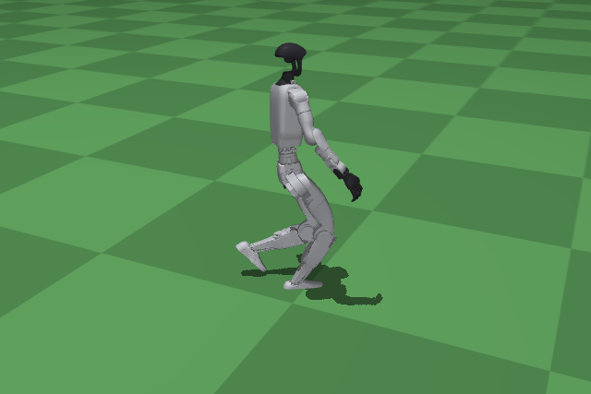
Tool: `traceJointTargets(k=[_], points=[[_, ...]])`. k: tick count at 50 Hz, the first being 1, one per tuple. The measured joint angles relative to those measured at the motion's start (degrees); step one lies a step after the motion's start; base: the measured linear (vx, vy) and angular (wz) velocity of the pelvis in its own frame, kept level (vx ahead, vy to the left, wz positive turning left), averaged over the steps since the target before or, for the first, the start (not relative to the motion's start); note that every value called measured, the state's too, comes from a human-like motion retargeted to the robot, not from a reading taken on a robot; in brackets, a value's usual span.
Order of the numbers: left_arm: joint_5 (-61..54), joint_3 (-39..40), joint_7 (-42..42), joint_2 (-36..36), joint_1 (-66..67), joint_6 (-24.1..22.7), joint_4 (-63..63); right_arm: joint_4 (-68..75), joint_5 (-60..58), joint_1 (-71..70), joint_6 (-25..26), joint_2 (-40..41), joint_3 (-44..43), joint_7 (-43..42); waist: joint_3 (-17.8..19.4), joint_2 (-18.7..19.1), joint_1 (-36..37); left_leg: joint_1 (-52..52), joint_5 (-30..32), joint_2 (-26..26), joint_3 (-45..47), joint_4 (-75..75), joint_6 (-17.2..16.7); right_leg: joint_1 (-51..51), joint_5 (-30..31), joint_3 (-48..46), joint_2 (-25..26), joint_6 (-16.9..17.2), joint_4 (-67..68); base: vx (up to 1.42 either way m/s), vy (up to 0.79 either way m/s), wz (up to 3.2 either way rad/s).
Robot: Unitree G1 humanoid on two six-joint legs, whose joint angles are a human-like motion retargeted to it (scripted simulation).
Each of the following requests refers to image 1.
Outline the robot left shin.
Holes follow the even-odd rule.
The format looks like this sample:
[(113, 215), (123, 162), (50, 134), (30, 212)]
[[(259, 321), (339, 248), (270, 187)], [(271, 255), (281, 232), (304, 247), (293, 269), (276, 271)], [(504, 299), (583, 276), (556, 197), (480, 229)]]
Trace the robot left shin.
[[(300, 224), (300, 223), (299, 223)], [(250, 249), (254, 252), (264, 252), (270, 251), (274, 249), (285, 249), (293, 246), (307, 244), (308, 241), (302, 239), (298, 234), (298, 226), (299, 224), (289, 226), (281, 231), (277, 231), (273, 234), (273, 236), (258, 241), (252, 244)], [(259, 250), (262, 249), (262, 250)], [(255, 251), (259, 250), (259, 251)]]

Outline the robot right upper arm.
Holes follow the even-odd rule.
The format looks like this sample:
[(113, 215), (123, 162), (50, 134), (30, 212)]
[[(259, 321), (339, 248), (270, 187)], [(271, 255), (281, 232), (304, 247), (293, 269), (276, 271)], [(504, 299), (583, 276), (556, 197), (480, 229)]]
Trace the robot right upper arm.
[(298, 122), (303, 130), (304, 140), (310, 145), (316, 145), (316, 141), (313, 137), (313, 130), (317, 129), (313, 125), (313, 115), (309, 107), (309, 97), (305, 90), (302, 89), (291, 89), (288, 90), (288, 101), (292, 108), (295, 109), (295, 113), (298, 118)]

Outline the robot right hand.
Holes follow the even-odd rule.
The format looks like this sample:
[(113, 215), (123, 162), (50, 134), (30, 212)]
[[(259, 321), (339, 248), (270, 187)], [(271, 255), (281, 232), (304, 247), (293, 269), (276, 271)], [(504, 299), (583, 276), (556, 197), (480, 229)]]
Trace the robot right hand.
[(342, 174), (338, 169), (334, 169), (333, 173), (339, 179), (344, 180), (346, 187), (351, 191), (351, 193), (353, 195), (352, 202), (357, 200), (361, 196), (361, 192), (362, 192), (363, 187), (360, 184), (360, 179), (356, 175), (349, 173), (349, 170), (347, 168), (344, 171), (344, 174)]

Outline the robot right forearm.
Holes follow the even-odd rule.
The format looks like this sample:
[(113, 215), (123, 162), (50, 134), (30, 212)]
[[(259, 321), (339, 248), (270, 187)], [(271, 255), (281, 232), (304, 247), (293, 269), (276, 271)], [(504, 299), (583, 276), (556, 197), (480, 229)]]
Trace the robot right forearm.
[[(315, 152), (321, 156), (327, 167), (332, 170), (338, 169), (342, 174), (346, 170), (346, 166), (339, 160), (338, 156), (331, 150), (330, 145), (326, 141), (322, 132), (319, 129), (313, 130), (313, 137), (317, 143)], [(333, 173), (334, 174), (334, 173)]]

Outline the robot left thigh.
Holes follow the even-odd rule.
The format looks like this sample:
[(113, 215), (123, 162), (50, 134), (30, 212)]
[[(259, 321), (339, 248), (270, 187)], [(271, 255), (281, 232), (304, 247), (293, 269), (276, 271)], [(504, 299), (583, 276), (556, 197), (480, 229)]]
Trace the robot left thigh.
[[(303, 171), (303, 173), (305, 173), (305, 172)], [(314, 238), (313, 237), (313, 229), (315, 228), (315, 226), (317, 226), (319, 224), (319, 222), (316, 221), (314, 219), (314, 217), (310, 214), (310, 212), (308, 211), (304, 202), (302, 201), (302, 197), (298, 198), (296, 201), (297, 201), (299, 207), (301, 208), (301, 210), (303, 211), (303, 213), (307, 217), (307, 219), (305, 221), (302, 221), (299, 224), (298, 234), (302, 239), (308, 241), (310, 238)]]

